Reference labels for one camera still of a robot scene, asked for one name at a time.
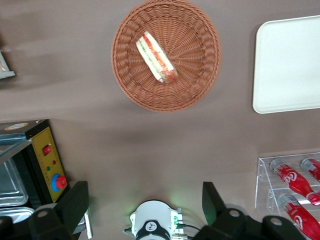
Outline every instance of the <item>white tray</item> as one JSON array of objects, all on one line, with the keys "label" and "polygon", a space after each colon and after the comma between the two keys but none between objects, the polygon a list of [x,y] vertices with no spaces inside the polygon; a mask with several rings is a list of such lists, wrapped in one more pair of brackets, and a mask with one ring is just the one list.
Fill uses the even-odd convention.
[{"label": "white tray", "polygon": [[256,35],[253,109],[320,108],[320,15],[268,21]]}]

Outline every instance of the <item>coca-cola logo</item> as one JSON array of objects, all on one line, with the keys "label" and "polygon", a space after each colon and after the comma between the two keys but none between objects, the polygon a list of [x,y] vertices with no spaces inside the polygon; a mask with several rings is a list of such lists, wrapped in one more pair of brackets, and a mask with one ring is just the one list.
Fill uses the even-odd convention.
[{"label": "coca-cola logo", "polygon": [[291,181],[294,182],[295,180],[297,180],[297,173],[296,172],[289,172],[289,174],[287,176],[285,176],[283,180],[287,185],[289,185],[289,183]]},{"label": "coca-cola logo", "polygon": [[298,228],[299,228],[301,231],[304,229],[304,225],[303,225],[303,222],[302,222],[302,218],[301,218],[300,216],[295,216],[293,221],[297,224]]}]

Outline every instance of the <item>round woven basket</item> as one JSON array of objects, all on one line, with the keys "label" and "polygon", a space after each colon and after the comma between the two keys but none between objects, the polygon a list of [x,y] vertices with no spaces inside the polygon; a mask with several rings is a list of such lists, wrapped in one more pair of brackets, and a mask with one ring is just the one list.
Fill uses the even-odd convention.
[{"label": "round woven basket", "polygon": [[[175,66],[178,79],[156,80],[136,41],[148,31]],[[155,112],[176,112],[200,101],[215,83],[221,63],[218,33],[208,16],[185,0],[147,0],[133,8],[112,44],[112,69],[123,92]]]}]

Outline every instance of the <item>red switch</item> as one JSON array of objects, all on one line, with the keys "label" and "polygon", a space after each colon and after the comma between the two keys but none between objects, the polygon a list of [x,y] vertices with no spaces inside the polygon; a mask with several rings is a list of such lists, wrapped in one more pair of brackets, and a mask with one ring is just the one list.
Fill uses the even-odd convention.
[{"label": "red switch", "polygon": [[58,176],[55,181],[55,185],[58,189],[64,189],[67,185],[67,179],[65,176]]},{"label": "red switch", "polygon": [[49,146],[49,145],[45,146],[45,147],[42,149],[42,151],[43,151],[43,154],[44,154],[45,156],[48,155],[48,154],[51,152],[50,146]]}]

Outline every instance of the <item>red bottle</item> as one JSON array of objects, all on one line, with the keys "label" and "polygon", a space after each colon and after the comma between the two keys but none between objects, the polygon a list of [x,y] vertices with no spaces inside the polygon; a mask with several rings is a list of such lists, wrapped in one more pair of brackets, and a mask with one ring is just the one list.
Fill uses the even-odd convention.
[{"label": "red bottle", "polygon": [[320,240],[320,224],[294,196],[282,194],[278,198],[278,204],[304,235],[312,240]]},{"label": "red bottle", "polygon": [[300,164],[302,170],[309,172],[318,182],[320,182],[320,162],[309,157]]},{"label": "red bottle", "polygon": [[277,158],[270,163],[270,169],[295,193],[304,196],[311,204],[320,205],[320,193],[312,190],[307,179],[294,170],[289,163]]}]

